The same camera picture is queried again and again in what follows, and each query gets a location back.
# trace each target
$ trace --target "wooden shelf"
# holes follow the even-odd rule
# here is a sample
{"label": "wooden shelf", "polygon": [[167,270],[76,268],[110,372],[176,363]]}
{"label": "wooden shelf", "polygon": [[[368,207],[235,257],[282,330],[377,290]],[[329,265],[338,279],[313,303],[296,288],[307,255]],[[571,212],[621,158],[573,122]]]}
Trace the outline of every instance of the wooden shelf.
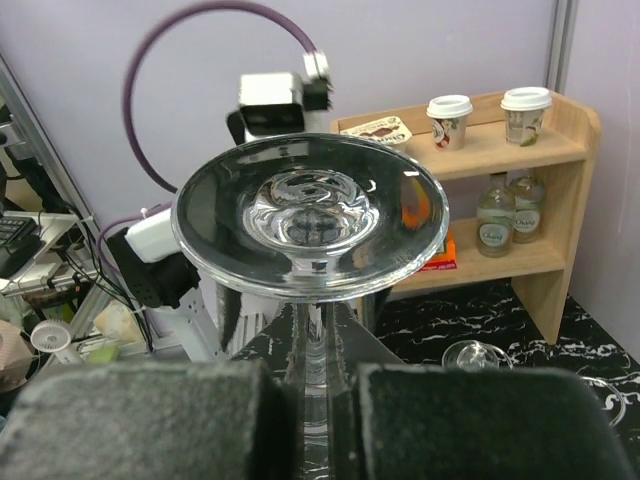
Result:
{"label": "wooden shelf", "polygon": [[[396,116],[413,138],[407,155],[422,163],[438,180],[534,168],[547,187],[542,236],[526,245],[513,245],[502,258],[487,258],[475,246],[475,219],[453,222],[456,270],[422,272],[398,283],[398,292],[511,277],[518,298],[547,342],[558,338],[569,289],[578,238],[584,218],[600,141],[600,120],[592,109],[553,93],[535,145],[517,147],[505,140],[503,93],[473,97],[467,119],[465,146],[457,152],[437,151],[431,135],[427,105],[341,118],[331,124],[339,133],[380,118]],[[375,311],[372,296],[358,302],[362,322]]]}
{"label": "wooden shelf", "polygon": [[416,273],[398,283],[393,289],[395,292],[553,272],[565,267],[560,254],[544,238],[527,244],[513,244],[508,255],[489,258],[476,248],[475,218],[452,222],[450,229],[456,243],[458,268]]}
{"label": "wooden shelf", "polygon": [[576,162],[586,156],[584,147],[548,128],[543,128],[535,148],[509,145],[504,136],[504,122],[474,125],[467,128],[462,150],[439,152],[431,132],[423,133],[409,141],[406,153],[438,180]]}

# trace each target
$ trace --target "bottle label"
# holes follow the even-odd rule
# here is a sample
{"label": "bottle label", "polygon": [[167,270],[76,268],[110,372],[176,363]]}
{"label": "bottle label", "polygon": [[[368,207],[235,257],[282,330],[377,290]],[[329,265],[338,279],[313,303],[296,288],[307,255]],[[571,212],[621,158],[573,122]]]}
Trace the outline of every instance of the bottle label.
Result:
{"label": "bottle label", "polygon": [[540,213],[537,210],[516,212],[514,228],[520,233],[531,233],[540,225]]}
{"label": "bottle label", "polygon": [[509,227],[499,223],[485,223],[478,229],[480,240],[487,247],[501,247],[509,241]]}

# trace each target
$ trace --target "marble tabletop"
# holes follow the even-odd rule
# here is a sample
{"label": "marble tabletop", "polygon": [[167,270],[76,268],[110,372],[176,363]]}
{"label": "marble tabletop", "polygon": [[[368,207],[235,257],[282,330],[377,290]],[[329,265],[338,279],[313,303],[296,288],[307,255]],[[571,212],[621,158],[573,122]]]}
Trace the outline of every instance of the marble tabletop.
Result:
{"label": "marble tabletop", "polygon": [[[554,346],[542,339],[507,281],[389,302],[376,334],[412,364],[439,365],[449,345],[475,339],[502,348],[516,366],[562,368],[607,380],[625,397],[627,411],[615,428],[640,474],[640,365],[572,298]],[[616,397],[597,390],[615,416]]]}

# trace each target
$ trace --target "printed cup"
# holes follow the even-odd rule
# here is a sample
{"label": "printed cup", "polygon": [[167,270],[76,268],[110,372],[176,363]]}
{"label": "printed cup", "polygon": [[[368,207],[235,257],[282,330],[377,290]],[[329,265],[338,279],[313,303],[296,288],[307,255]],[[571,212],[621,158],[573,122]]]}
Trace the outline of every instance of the printed cup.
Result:
{"label": "printed cup", "polygon": [[542,87],[514,88],[504,94],[507,143],[529,147],[540,135],[544,111],[551,106],[551,94]]}
{"label": "printed cup", "polygon": [[460,150],[464,146],[467,116],[473,112],[465,95],[445,95],[429,102],[427,115],[433,123],[433,140],[438,150]]}

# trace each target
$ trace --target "keyboard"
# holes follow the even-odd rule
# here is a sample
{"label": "keyboard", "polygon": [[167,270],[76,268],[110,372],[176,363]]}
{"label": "keyboard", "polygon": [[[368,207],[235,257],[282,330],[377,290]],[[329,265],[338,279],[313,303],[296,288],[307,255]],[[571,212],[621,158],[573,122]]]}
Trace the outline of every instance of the keyboard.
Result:
{"label": "keyboard", "polygon": [[36,229],[33,218],[10,217],[0,218],[0,248],[19,240]]}

